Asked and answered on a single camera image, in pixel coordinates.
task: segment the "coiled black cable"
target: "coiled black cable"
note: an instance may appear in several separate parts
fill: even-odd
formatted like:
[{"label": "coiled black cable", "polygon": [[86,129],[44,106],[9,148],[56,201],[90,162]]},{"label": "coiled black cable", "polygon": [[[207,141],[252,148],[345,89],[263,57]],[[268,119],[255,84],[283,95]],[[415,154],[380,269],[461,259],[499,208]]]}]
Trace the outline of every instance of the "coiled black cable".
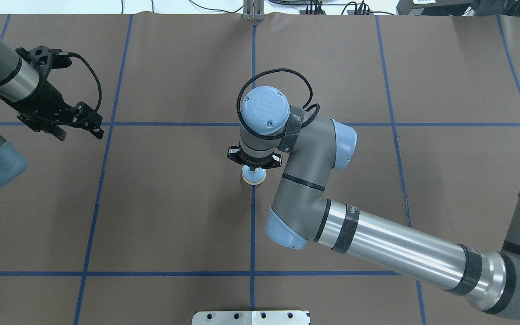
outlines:
[{"label": "coiled black cable", "polygon": [[315,108],[315,110],[314,110],[314,113],[312,113],[312,115],[309,117],[309,119],[307,119],[304,123],[302,123],[301,129],[307,127],[310,123],[312,123],[312,121],[314,121],[314,119],[316,118],[316,115],[318,115],[318,112],[320,111],[320,104],[317,104],[317,103],[314,103],[314,104],[310,105],[310,107],[306,108],[312,101],[312,86],[310,86],[310,83],[308,82],[308,80],[305,78],[305,76],[300,74],[300,72],[297,72],[292,69],[287,69],[287,68],[278,68],[278,69],[267,70],[267,71],[261,72],[260,74],[257,74],[256,76],[254,76],[250,80],[248,80],[248,82],[246,82],[244,84],[242,89],[240,89],[240,92],[238,94],[238,99],[236,101],[236,113],[238,114],[238,119],[240,120],[240,123],[242,124],[242,127],[244,128],[244,130],[248,131],[248,133],[250,133],[251,135],[253,135],[257,138],[260,138],[262,140],[281,139],[284,137],[284,134],[286,133],[286,129],[284,129],[281,134],[273,135],[273,136],[261,135],[261,134],[254,132],[254,130],[252,130],[248,126],[248,124],[246,124],[246,122],[244,121],[244,118],[242,117],[242,112],[240,111],[240,102],[242,101],[242,95],[244,94],[244,91],[246,91],[246,88],[248,88],[248,86],[250,86],[251,83],[258,80],[258,78],[260,78],[262,76],[266,76],[267,74],[275,74],[276,72],[289,72],[290,74],[295,74],[300,79],[302,79],[302,81],[308,87],[308,91],[309,91],[310,95],[309,95],[306,103],[302,106],[302,108],[305,109],[306,111],[310,111],[312,108]]}]

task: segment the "black cable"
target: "black cable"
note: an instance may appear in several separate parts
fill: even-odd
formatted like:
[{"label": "black cable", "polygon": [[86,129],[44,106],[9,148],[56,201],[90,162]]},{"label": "black cable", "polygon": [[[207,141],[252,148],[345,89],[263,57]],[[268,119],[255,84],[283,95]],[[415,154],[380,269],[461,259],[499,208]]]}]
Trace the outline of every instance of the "black cable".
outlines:
[{"label": "black cable", "polygon": [[188,0],[188,1],[190,2],[190,4],[193,4],[196,7],[200,7],[202,9],[211,10],[211,11],[215,11],[215,12],[235,13],[235,12],[239,12],[242,8],[244,8],[244,6],[242,6],[242,7],[238,8],[237,10],[234,10],[233,12],[229,12],[229,11],[223,10],[223,9],[206,8],[206,7],[200,6],[199,4],[193,2],[192,0]]},{"label": "black cable", "polygon": [[389,14],[391,16],[396,16],[394,13],[390,13],[390,12],[378,12],[378,11],[374,11],[374,12],[365,12],[363,14],[369,14],[369,13],[385,13],[385,14]]},{"label": "black cable", "polygon": [[95,109],[93,109],[93,110],[98,111],[100,105],[102,104],[102,85],[99,83],[99,78],[98,78],[97,74],[95,74],[95,71],[93,71],[93,69],[91,68],[89,63],[87,61],[85,61],[85,59],[78,53],[68,52],[68,57],[78,58],[79,60],[81,60],[81,62],[83,64],[85,64],[85,66],[88,68],[88,70],[91,72],[91,75],[95,79],[95,83],[97,84],[97,105],[95,106]]},{"label": "black cable", "polygon": [[340,15],[343,15],[346,8],[348,8],[348,6],[350,6],[350,5],[354,5],[354,14],[357,14],[358,4],[354,1],[351,1],[351,2],[348,2],[348,4],[346,4],[346,6],[344,6],[344,9],[342,9],[342,12],[340,13]]},{"label": "black cable", "polygon": [[[296,72],[295,70],[291,70],[291,69],[287,69],[287,68],[278,68],[278,69],[267,70],[267,71],[261,72],[260,74],[257,74],[256,76],[254,76],[250,80],[248,80],[244,84],[242,89],[240,89],[240,92],[238,94],[238,99],[236,101],[236,113],[238,114],[238,119],[240,120],[240,123],[242,124],[242,127],[246,131],[248,131],[251,135],[253,135],[253,136],[257,137],[257,138],[260,138],[262,140],[277,140],[277,139],[281,139],[281,138],[284,137],[286,129],[283,130],[283,132],[281,134],[273,135],[273,136],[261,135],[261,134],[258,134],[256,132],[254,132],[254,130],[252,130],[248,126],[248,124],[246,124],[246,122],[244,121],[244,118],[242,117],[242,112],[240,111],[240,102],[242,101],[242,95],[244,94],[244,91],[246,90],[246,88],[248,88],[248,86],[250,86],[251,83],[253,83],[254,81],[258,80],[258,78],[260,78],[262,76],[266,76],[267,74],[275,74],[276,72],[289,72],[290,74],[295,74],[300,79],[302,79],[302,81],[306,84],[306,87],[308,87],[308,91],[309,91],[310,95],[309,95],[308,100],[306,101],[306,103],[302,106],[303,109],[306,109],[306,107],[309,105],[310,101],[312,101],[312,86],[310,86],[310,83],[305,78],[305,76],[300,74],[300,72]],[[318,105],[317,103],[314,103],[308,109],[306,109],[306,111],[309,111],[309,110],[311,110],[314,107],[316,108],[314,113],[312,113],[312,115],[311,115],[311,117],[309,117],[309,119],[307,119],[304,123],[301,124],[301,128],[307,127],[316,118],[316,115],[320,111],[320,105]]]},{"label": "black cable", "polygon": [[356,12],[354,14],[360,15],[360,14],[363,14],[364,12],[368,11],[367,6],[368,5],[365,4],[364,0],[362,0],[361,4],[358,6],[358,9],[356,10]]},{"label": "black cable", "polygon": [[[308,11],[308,3],[305,2],[304,0],[301,0],[302,2],[304,2],[304,5],[306,5],[306,11]],[[280,6],[302,6],[302,4],[282,4],[281,2],[276,2],[274,0],[268,0],[268,2],[272,2],[273,4],[275,5],[280,5]]]},{"label": "black cable", "polygon": [[[93,69],[91,68],[89,63],[87,61],[85,61],[85,59],[83,57],[81,57],[81,55],[79,55],[78,53],[68,52],[67,56],[68,57],[78,58],[79,60],[81,60],[81,62],[83,62],[83,64],[85,64],[85,66],[89,69],[89,71],[91,72],[93,78],[95,79],[95,82],[97,83],[97,105],[95,106],[95,109],[93,111],[98,111],[99,110],[99,106],[102,103],[102,85],[99,83],[99,78],[98,78],[97,74],[95,74],[95,71],[93,71]],[[35,115],[31,111],[27,111],[27,110],[23,109],[22,107],[17,106],[16,103],[9,101],[8,99],[3,97],[2,95],[0,95],[0,99],[2,101],[4,101],[6,104],[8,104],[9,106],[11,106],[16,111],[20,112],[20,113],[29,114],[29,115],[33,116],[35,119],[37,119],[37,120],[41,120],[43,122],[54,124],[54,125],[65,125],[65,126],[81,125],[81,124],[85,123],[87,120],[89,120],[92,117],[92,115],[88,115],[87,117],[84,117],[83,119],[75,121],[75,122],[59,122],[59,121],[46,119],[45,117],[41,117],[39,115]]]}]

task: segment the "metal stand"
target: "metal stand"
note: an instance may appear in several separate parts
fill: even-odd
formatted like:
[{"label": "metal stand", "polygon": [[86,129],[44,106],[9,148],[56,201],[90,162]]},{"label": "metal stand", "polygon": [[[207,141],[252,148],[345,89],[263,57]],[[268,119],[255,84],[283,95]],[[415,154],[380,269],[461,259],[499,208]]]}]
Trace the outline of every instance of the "metal stand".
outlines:
[{"label": "metal stand", "polygon": [[264,20],[264,0],[244,0],[244,20]]},{"label": "metal stand", "polygon": [[309,311],[198,312],[192,325],[310,325]]}]

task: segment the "electrical cable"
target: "electrical cable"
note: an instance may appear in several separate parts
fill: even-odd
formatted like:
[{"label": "electrical cable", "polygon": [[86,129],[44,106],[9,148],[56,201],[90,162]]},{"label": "electrical cable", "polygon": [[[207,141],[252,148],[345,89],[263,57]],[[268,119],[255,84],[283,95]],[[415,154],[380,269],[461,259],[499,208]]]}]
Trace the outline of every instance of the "electrical cable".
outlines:
[{"label": "electrical cable", "polygon": [[[261,135],[261,134],[258,134],[256,132],[254,132],[254,130],[252,130],[248,126],[248,124],[246,124],[246,122],[244,121],[244,118],[242,117],[242,112],[240,111],[240,102],[242,101],[242,95],[244,94],[244,91],[246,90],[246,88],[248,88],[248,86],[250,86],[251,83],[253,83],[254,81],[258,80],[258,78],[260,78],[262,76],[266,76],[267,74],[275,74],[276,72],[289,72],[290,74],[295,74],[300,79],[302,79],[302,81],[306,84],[306,87],[308,87],[308,91],[309,91],[310,95],[309,95],[308,100],[306,101],[306,103],[302,106],[303,109],[306,109],[306,107],[312,101],[312,86],[310,86],[310,83],[305,78],[305,76],[300,74],[300,72],[296,72],[295,70],[292,70],[292,69],[278,68],[278,69],[267,70],[267,71],[261,72],[260,74],[256,74],[256,76],[254,76],[250,80],[248,80],[244,84],[242,89],[240,89],[240,92],[238,94],[238,99],[236,101],[236,113],[238,115],[238,119],[240,120],[240,123],[242,124],[242,127],[246,131],[248,131],[248,133],[250,133],[251,135],[253,135],[253,136],[257,137],[257,138],[260,138],[262,140],[277,140],[277,139],[281,139],[281,138],[284,137],[286,129],[284,129],[281,134],[273,135],[273,136]],[[312,113],[312,115],[309,117],[309,119],[307,119],[304,123],[301,124],[301,129],[307,127],[310,123],[312,123],[312,121],[314,121],[314,119],[316,118],[316,115],[318,115],[318,112],[320,111],[320,105],[317,104],[317,103],[314,103],[308,109],[306,109],[306,111],[310,111],[312,108],[315,108],[314,113]]]},{"label": "electrical cable", "polygon": [[199,8],[202,8],[202,9],[206,9],[206,10],[210,10],[210,11],[215,11],[215,12],[225,12],[225,13],[236,13],[236,12],[239,12],[242,8],[244,8],[244,6],[242,5],[242,7],[234,10],[233,12],[229,12],[227,10],[223,10],[223,9],[212,9],[212,8],[206,8],[204,6],[200,6],[199,4],[193,2],[192,0],[188,0],[190,2],[190,4],[193,4],[194,6],[196,7],[199,7]]},{"label": "electrical cable", "polygon": [[[364,1],[362,1],[359,5],[359,3],[355,2],[355,1],[351,1],[351,2],[348,2],[348,4],[323,4],[322,3],[322,0],[310,0],[310,7],[312,8],[312,2],[315,1],[316,2],[316,9],[314,10],[314,14],[324,14],[322,12],[322,7],[323,6],[344,6],[344,9],[342,10],[342,13],[341,14],[344,14],[344,12],[346,11],[346,9],[348,8],[349,5],[354,5],[355,6],[355,12],[354,14],[355,15],[366,15],[366,14],[370,14],[370,13],[385,13],[385,14],[390,14],[392,16],[396,16],[394,13],[390,13],[390,12],[383,12],[383,11],[370,11],[370,6],[368,6],[367,4],[365,4]],[[280,2],[276,2],[274,0],[268,0],[268,2],[272,2],[273,4],[277,4],[277,5],[281,5],[281,6],[302,6],[301,4],[282,4]],[[306,12],[308,14],[312,14],[312,9],[308,9],[308,5],[306,6],[307,9],[306,9]]]},{"label": "electrical cable", "polygon": [[340,13],[340,15],[342,16],[344,14],[344,11],[346,10],[346,8],[348,8],[348,6],[350,5],[354,5],[354,12],[356,13],[357,12],[357,6],[358,4],[354,1],[351,1],[351,2],[348,2],[348,4],[346,4],[346,6],[344,6],[344,9],[342,9],[342,12]]},{"label": "electrical cable", "polygon": [[[68,52],[67,57],[74,57],[74,58],[77,58],[77,59],[81,60],[81,62],[83,62],[83,64],[85,64],[85,66],[91,72],[91,75],[95,79],[95,83],[97,83],[97,105],[95,106],[95,109],[93,109],[93,111],[98,111],[100,105],[102,104],[102,85],[99,83],[99,78],[98,78],[97,74],[95,74],[95,71],[93,71],[93,69],[91,68],[89,63],[81,55],[79,55],[78,53]],[[0,99],[2,101],[4,101],[6,104],[8,104],[9,106],[11,106],[16,111],[19,111],[20,113],[29,114],[30,116],[34,117],[35,119],[41,120],[41,121],[46,122],[46,123],[54,124],[54,125],[65,125],[65,126],[81,125],[81,124],[85,123],[87,120],[89,120],[92,117],[92,115],[88,115],[87,117],[84,117],[83,119],[75,121],[75,122],[54,121],[54,120],[46,119],[45,117],[41,117],[39,115],[34,114],[31,111],[27,111],[27,110],[23,109],[23,108],[17,106],[16,103],[9,101],[8,99],[3,97],[2,95],[0,95]]]},{"label": "electrical cable", "polygon": [[390,13],[390,12],[379,12],[379,11],[374,11],[374,12],[365,12],[363,14],[369,14],[369,13],[385,13],[385,14],[389,14],[391,16],[396,16],[394,13]]}]

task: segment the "white metal plate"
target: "white metal plate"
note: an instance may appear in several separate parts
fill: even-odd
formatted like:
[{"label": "white metal plate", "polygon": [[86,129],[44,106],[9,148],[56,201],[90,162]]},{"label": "white metal plate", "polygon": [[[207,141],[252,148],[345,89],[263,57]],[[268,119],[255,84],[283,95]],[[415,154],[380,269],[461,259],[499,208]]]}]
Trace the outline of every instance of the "white metal plate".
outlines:
[{"label": "white metal plate", "polygon": [[310,312],[198,312],[192,317],[192,325],[310,325]]}]

